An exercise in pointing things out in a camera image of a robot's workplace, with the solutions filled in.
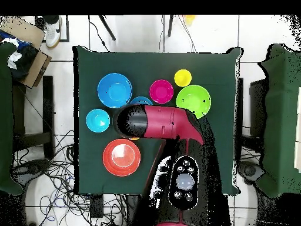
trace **light blue bowl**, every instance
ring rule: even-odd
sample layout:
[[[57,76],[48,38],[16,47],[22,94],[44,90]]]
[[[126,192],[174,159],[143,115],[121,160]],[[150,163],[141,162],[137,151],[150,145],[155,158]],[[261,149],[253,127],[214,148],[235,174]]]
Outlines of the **light blue bowl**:
[[[112,73],[103,77],[97,87],[98,98],[110,108],[120,108],[132,97],[132,84],[124,75]]]
[[[141,104],[141,105],[152,105],[152,101],[147,98],[147,97],[143,97],[143,96],[138,96],[136,98],[134,98],[133,100],[131,100],[130,102],[131,104]]]
[[[93,132],[104,132],[110,126],[110,116],[105,110],[93,109],[87,114],[86,124]]]

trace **white shoe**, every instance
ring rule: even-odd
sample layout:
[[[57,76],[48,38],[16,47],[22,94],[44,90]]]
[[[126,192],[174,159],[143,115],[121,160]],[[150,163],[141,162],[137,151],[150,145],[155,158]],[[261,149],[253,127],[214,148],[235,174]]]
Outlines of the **white shoe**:
[[[59,20],[55,24],[46,23],[47,33],[46,33],[46,45],[48,48],[54,48],[59,43],[61,39],[61,29],[62,29],[62,18],[59,16]]]

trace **bowl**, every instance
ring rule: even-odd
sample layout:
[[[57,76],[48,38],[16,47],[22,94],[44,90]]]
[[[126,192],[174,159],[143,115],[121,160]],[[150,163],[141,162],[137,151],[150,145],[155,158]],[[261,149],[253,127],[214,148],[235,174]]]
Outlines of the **bowl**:
[[[193,112],[197,119],[206,115],[211,107],[211,97],[202,86],[190,85],[184,87],[176,97],[176,106]]]
[[[128,139],[111,141],[103,151],[103,164],[113,175],[125,177],[135,172],[140,164],[139,148]]]
[[[111,73],[99,81],[97,93],[107,107],[120,108],[131,99],[132,84],[124,75]]]
[[[147,97],[138,96],[138,97],[134,98],[133,100],[131,100],[130,104],[152,105],[153,103]]]
[[[93,132],[104,132],[110,126],[110,116],[105,110],[93,109],[86,116],[86,124]]]
[[[149,95],[153,101],[159,104],[165,104],[173,97],[172,84],[164,79],[159,79],[150,86]]]
[[[175,83],[179,87],[185,87],[188,86],[191,82],[191,73],[186,70],[186,69],[180,69],[176,74],[175,74]]]

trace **green cloth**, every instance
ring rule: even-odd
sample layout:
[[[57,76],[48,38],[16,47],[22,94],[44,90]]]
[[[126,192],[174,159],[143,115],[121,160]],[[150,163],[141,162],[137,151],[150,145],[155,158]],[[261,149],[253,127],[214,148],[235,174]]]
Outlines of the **green cloth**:
[[[269,197],[301,193],[301,174],[294,168],[298,90],[301,87],[301,54],[280,44],[272,46],[269,58],[260,63],[269,77],[264,134],[263,168],[257,182]]]
[[[176,96],[182,89],[173,77],[179,69],[192,74],[190,84],[205,87],[212,99],[206,115],[215,135],[222,191],[236,195],[232,185],[233,122],[236,92],[236,61],[240,48],[228,54],[159,54],[159,53],[98,53],[78,46],[79,77],[79,193],[81,194],[141,194],[161,139],[140,138],[134,143],[141,152],[141,163],[133,174],[116,177],[103,166],[102,153],[106,145],[120,138],[113,125],[102,133],[86,126],[86,115],[95,108],[104,109],[111,117],[118,110],[104,106],[97,96],[99,81],[107,74],[125,75],[133,87],[132,98],[149,96],[149,87],[157,79],[172,83],[174,95],[164,106],[175,107]]]
[[[9,56],[15,51],[16,46],[11,43],[0,44],[0,190],[12,195],[19,195],[23,189],[12,180],[9,173],[12,165],[14,118],[12,113],[12,76],[7,62]]]

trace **yellow cup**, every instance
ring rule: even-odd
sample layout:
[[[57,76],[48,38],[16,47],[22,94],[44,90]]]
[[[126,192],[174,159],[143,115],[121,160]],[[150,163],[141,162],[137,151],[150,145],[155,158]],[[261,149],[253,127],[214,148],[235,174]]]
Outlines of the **yellow cup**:
[[[186,69],[180,69],[175,74],[175,83],[180,87],[188,86],[191,82],[191,73]]]
[[[195,15],[185,15],[185,24],[190,26],[192,25],[192,21],[195,19]]]

